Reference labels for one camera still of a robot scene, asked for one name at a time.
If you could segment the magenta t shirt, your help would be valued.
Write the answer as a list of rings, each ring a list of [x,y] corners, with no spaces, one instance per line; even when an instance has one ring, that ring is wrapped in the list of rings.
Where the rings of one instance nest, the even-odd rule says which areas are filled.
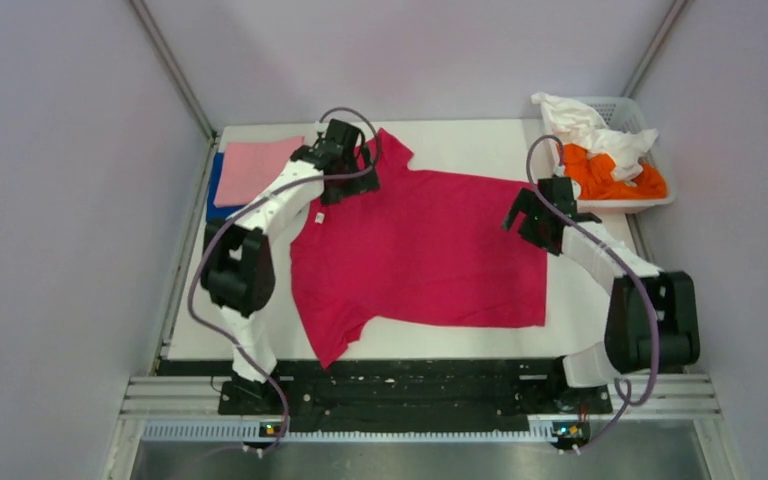
[[[290,246],[291,290],[319,363],[337,361],[373,318],[439,327],[528,328],[546,321],[548,258],[503,229],[517,181],[413,170],[386,130],[380,187],[314,201]]]

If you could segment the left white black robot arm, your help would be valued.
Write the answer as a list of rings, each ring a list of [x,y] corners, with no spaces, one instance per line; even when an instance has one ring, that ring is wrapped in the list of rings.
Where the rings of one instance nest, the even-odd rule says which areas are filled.
[[[189,288],[193,320],[232,345],[232,371],[243,384],[243,401],[257,413],[279,404],[272,377],[277,359],[256,315],[276,284],[272,240],[313,201],[339,202],[371,193],[379,183],[372,149],[372,126],[360,129],[339,120],[321,120],[311,143],[303,138],[242,145],[228,144],[224,167],[240,167],[241,180],[222,172],[218,191],[230,193],[237,210],[207,220],[203,249]]]

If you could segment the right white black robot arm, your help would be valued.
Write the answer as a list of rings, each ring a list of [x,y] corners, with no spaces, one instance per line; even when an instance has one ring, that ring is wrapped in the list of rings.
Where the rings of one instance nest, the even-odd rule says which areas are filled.
[[[665,271],[615,238],[592,212],[581,212],[570,179],[551,177],[521,189],[503,227],[527,243],[583,268],[609,298],[598,342],[561,359],[561,374],[546,385],[549,404],[572,412],[587,388],[623,374],[684,367],[701,354],[694,282]]]

